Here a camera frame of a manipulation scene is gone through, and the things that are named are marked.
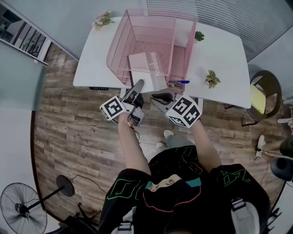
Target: white desk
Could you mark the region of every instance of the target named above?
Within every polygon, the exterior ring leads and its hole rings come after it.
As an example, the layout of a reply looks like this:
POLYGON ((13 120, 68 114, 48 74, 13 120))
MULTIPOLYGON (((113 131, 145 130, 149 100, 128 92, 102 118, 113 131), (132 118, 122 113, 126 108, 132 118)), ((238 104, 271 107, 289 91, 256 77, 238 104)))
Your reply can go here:
MULTIPOLYGON (((79 60, 73 85, 79 87, 129 88, 106 65, 108 49, 121 17, 100 31, 91 30, 79 60)), ((221 29, 197 23, 197 31, 205 35, 195 42, 186 79, 185 94, 193 97, 250 108, 250 79, 242 41, 221 29), (208 88, 205 76, 214 70, 221 80, 214 89, 208 88)))

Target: graphic print shirt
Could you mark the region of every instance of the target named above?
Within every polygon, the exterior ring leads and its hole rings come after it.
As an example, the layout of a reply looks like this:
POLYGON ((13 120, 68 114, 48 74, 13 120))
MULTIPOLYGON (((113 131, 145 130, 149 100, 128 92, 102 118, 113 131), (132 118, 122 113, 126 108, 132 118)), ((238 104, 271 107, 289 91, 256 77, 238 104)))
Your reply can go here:
POLYGON ((209 174, 196 147, 184 146, 159 153, 149 167, 151 176, 135 169, 120 172, 105 197, 98 233, 110 234, 133 207, 128 222, 135 234, 235 233, 231 200, 238 197, 255 206, 260 228, 265 227, 269 198, 242 165, 222 165, 209 174))

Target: wooden floor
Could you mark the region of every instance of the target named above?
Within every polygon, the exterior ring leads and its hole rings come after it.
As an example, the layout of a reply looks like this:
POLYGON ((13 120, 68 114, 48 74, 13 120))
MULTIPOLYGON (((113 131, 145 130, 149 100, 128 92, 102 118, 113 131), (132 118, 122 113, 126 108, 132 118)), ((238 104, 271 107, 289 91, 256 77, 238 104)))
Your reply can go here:
MULTIPOLYGON (((119 95, 119 91, 75 88, 72 82, 77 62, 56 46, 51 48, 47 62, 49 67, 41 109, 36 114, 34 126, 35 161, 42 196, 56 189, 58 175, 68 178, 86 176, 108 191, 125 166, 117 126, 106 121, 99 106, 112 96, 119 95)), ((189 129, 168 121, 150 103, 149 97, 144 95, 145 118, 137 129, 145 155, 153 154, 156 143, 163 140, 165 129, 192 140, 189 129)), ((273 205, 283 181, 271 173, 265 160, 258 158, 254 161, 255 146, 261 134, 265 135, 267 142, 286 137, 282 127, 276 124, 276 118, 281 117, 282 113, 280 111, 274 118, 255 126, 241 127, 244 114, 247 118, 244 110, 224 110, 224 105, 204 101, 201 121, 223 163, 241 163, 264 187, 273 205)), ((78 211, 79 202, 88 214, 102 209, 105 194, 92 181, 77 177, 73 183, 75 196, 67 198, 59 193, 45 202, 47 210, 65 219, 78 211)))

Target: hand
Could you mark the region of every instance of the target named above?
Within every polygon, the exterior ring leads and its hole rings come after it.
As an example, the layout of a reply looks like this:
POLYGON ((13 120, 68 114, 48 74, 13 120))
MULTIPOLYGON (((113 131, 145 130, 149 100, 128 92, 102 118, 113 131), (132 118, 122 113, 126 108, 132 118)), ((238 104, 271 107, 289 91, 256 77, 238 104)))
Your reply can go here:
POLYGON ((122 127, 122 126, 128 126, 128 122, 130 124, 130 127, 132 127, 132 125, 135 123, 134 120, 129 116, 130 113, 129 112, 123 112, 119 115, 118 118, 118 127, 122 127))

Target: shoe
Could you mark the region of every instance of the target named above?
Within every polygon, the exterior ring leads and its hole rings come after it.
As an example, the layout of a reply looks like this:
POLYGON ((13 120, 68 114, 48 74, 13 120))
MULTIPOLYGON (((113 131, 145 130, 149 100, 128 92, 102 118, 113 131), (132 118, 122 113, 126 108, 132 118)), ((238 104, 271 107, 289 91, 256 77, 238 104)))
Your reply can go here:
POLYGON ((159 147, 166 147, 166 144, 164 142, 162 142, 162 141, 159 141, 157 143, 157 148, 159 148, 159 147))
POLYGON ((167 139, 168 136, 174 136, 175 134, 171 130, 164 131, 164 137, 167 139))
POLYGON ((265 136, 264 135, 260 135, 260 138, 258 138, 258 144, 256 147, 256 153, 255 156, 259 157, 262 151, 262 147, 266 144, 265 142, 265 136))

